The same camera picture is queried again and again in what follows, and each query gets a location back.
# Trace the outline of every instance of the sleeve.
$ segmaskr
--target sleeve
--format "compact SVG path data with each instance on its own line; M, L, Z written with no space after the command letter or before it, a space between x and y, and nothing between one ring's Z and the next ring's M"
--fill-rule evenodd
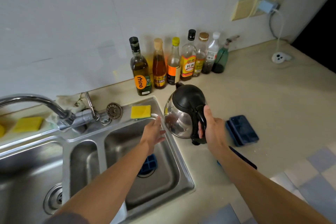
M77 213L60 213L47 219L43 224L90 224Z

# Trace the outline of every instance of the kettle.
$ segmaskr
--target kettle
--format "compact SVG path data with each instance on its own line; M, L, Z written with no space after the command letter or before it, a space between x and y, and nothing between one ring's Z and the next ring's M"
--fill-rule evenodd
M198 87L176 83L176 90L168 99L164 111L166 127L177 137L191 138L194 145L206 144L205 137L198 136L198 122L201 123L205 135L205 105L204 94Z

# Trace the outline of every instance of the sponge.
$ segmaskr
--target sponge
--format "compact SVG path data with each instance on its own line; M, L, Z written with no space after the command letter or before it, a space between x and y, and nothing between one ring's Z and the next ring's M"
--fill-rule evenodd
M42 121L43 121L42 117L21 118L17 121L12 132L23 133L23 132L38 131L40 129Z
M6 132L5 127L0 124L0 137L3 137L5 132Z
M151 106L132 106L131 119L149 118L151 116Z

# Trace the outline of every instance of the black kettle lid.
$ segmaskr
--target black kettle lid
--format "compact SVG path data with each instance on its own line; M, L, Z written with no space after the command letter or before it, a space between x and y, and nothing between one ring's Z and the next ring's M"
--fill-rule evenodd
M184 85L181 82L176 84L176 91L172 100L177 109L183 112L190 112L199 105L205 105L203 92L195 85Z

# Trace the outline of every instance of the countertop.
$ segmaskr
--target countertop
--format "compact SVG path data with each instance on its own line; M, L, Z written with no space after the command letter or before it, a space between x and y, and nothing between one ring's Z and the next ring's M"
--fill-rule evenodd
M336 135L336 74L285 43L280 50L293 59L274 64L271 56L275 47L276 41L270 41L232 51L224 73L201 74L185 82L203 91L215 117L247 117L260 140L236 150L269 178L335 141ZM148 97L155 96L163 112L174 90L175 86L168 85ZM90 96L97 110L110 102L126 105L144 99L137 94L133 80L93 90ZM0 123L46 112L43 106L32 107L2 116ZM8 133L0 144L29 135ZM207 145L194 146L190 139L174 138L195 190L132 223L197 223L239 196ZM227 140L233 146L228 133Z

